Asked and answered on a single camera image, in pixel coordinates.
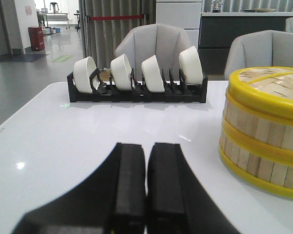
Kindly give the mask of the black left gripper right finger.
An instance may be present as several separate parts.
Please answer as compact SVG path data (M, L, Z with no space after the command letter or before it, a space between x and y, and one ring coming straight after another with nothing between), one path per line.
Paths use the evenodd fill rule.
M155 143L147 169L147 233L237 234L188 165L179 144Z

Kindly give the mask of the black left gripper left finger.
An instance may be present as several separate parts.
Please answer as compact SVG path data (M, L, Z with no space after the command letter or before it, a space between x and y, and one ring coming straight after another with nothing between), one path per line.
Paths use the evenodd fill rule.
M15 234L142 234L145 156L141 145L117 143L83 182L26 213Z

